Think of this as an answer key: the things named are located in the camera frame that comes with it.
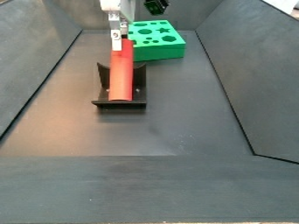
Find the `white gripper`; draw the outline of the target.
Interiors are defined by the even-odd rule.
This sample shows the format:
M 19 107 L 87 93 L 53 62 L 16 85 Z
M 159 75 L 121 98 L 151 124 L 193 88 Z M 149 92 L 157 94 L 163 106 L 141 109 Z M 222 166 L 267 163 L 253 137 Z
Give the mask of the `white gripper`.
M 135 21 L 137 0 L 99 0 L 101 8 L 107 13 L 113 50 L 122 50 L 122 39 L 127 39 L 129 23 Z

